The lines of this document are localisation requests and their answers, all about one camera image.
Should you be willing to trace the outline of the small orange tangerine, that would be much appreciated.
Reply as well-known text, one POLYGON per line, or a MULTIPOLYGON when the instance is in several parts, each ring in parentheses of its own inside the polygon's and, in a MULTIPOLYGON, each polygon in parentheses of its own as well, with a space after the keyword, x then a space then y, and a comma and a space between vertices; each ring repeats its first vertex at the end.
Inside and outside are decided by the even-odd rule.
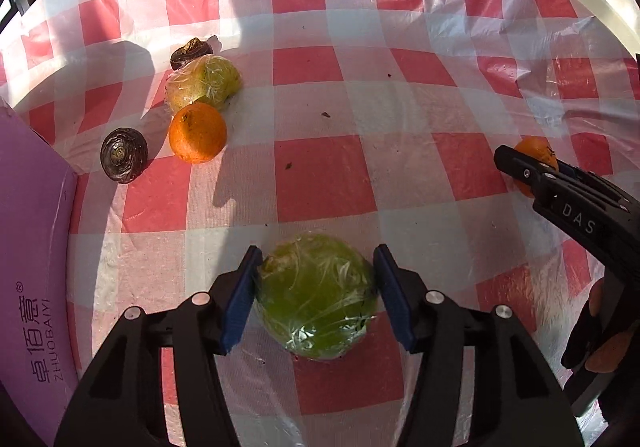
MULTIPOLYGON (((559 170, 559 162, 556 159, 555 152, 546 138, 527 136, 514 146, 514 150, 546 164, 549 170, 555 170, 555 172, 559 170)), ((525 184, 521 179, 515 178, 514 185, 518 187, 523 196, 527 196, 529 199, 535 198, 532 187, 525 184)))

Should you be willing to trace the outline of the green fruit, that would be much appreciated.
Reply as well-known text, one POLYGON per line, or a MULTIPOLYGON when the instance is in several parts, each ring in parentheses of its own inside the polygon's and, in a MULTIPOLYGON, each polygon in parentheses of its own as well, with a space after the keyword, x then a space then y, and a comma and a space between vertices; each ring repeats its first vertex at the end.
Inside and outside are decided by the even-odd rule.
POLYGON ((314 360, 345 355, 378 308, 369 261, 341 239, 303 233, 277 245, 258 267, 257 311, 287 351, 314 360))

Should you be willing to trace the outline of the dark round mangosteen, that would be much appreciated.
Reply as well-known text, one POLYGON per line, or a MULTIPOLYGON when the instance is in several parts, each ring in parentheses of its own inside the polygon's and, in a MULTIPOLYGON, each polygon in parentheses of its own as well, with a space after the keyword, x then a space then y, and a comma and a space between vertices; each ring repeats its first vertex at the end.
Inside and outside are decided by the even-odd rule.
POLYGON ((100 163, 105 175, 117 184, 138 178, 148 162, 148 144, 137 129, 119 127, 102 142, 100 163))

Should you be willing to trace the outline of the purple cardboard box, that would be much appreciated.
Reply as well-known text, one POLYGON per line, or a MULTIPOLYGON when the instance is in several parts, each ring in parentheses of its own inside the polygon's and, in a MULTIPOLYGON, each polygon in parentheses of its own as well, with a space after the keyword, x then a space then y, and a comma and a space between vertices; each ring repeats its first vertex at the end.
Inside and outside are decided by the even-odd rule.
POLYGON ((78 384, 66 314, 76 175, 1 107, 1 383, 46 445, 78 384))

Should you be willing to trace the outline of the yellow wrapped fruit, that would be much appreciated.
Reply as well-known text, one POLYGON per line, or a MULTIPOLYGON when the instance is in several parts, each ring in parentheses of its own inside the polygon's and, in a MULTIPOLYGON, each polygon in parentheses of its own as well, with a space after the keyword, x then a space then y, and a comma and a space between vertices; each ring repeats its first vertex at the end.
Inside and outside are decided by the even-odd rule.
POLYGON ((241 73, 229 59, 205 55, 169 75, 165 85, 165 103, 172 114, 194 101, 222 111, 242 85, 241 73))

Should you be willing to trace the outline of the small dark brown fruit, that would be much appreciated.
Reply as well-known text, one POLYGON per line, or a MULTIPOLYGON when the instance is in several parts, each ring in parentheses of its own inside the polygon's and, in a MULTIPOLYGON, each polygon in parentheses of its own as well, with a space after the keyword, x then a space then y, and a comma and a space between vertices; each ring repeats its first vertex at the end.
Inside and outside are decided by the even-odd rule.
POLYGON ((191 38, 187 43, 174 50, 170 56, 171 69, 177 71, 187 63, 203 57, 211 55, 213 49, 206 40, 200 40, 197 37, 191 38))

